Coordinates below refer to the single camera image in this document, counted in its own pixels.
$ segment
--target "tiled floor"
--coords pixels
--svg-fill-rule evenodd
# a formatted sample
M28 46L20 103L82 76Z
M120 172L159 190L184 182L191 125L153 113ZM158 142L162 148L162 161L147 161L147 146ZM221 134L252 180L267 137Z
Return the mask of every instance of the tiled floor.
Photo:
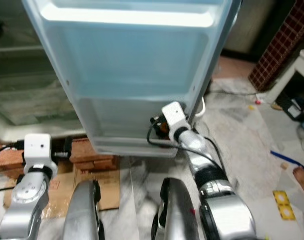
M211 90L255 92L247 80L253 66L252 63L221 57ZM213 138L219 146L230 181L238 186L237 193L254 215L258 237L303 240L302 211L293 206L297 221L284 222L278 215L272 191L280 185L284 172L280 168L282 161L270 154L270 149L289 155L295 152L300 159L298 156L302 156L302 150L293 145L295 138L287 142L288 138L284 137L293 134L289 125L286 128L290 132L286 133L272 125L275 121L280 128L282 123L290 124L286 122L286 115L270 111L267 105L256 106L254 102L255 96L211 93L206 96L206 112L196 123L196 129L200 134ZM216 159L210 146L209 150ZM165 177L183 180L195 209L198 209L198 191L182 152L178 152L174 159L125 157L121 162L120 208L100 213L107 240L150 239L152 220L160 203L159 191ZM3 213L4 210L0 210L0 220ZM196 216L200 239L203 240L199 215ZM60 239L62 226L61 218L42 222L38 239Z

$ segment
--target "yellow object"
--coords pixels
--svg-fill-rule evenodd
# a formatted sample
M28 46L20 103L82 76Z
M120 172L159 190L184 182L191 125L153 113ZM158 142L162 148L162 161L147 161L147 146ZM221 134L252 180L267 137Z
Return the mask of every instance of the yellow object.
M273 191L273 195L283 220L296 220L291 203L285 191Z

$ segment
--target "cardboard box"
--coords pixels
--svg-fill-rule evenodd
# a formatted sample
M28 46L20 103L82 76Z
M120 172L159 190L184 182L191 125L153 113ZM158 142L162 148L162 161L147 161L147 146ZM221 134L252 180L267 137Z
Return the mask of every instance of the cardboard box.
M77 184L83 180L98 180L101 188L101 200L98 203L100 210L115 209L120 202L120 172L113 171L81 171L73 167L71 171L59 173L50 182L49 203L42 213L43 219L66 216L69 202ZM8 186L14 186L15 180L9 180ZM6 208L11 202L11 192L6 191L3 203Z

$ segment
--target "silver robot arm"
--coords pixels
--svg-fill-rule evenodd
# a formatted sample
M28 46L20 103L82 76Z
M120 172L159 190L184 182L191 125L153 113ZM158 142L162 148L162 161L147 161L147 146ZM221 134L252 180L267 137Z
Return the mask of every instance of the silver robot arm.
M234 192L224 171L212 161L205 139L191 130L180 104L172 102L162 112L170 129L170 140L200 153L185 151L200 194L200 217L207 240L256 239L250 210Z
M35 240L41 213L48 203L49 181L57 174L51 160L51 137L28 134L24 139L24 177L15 186L0 225L0 240Z

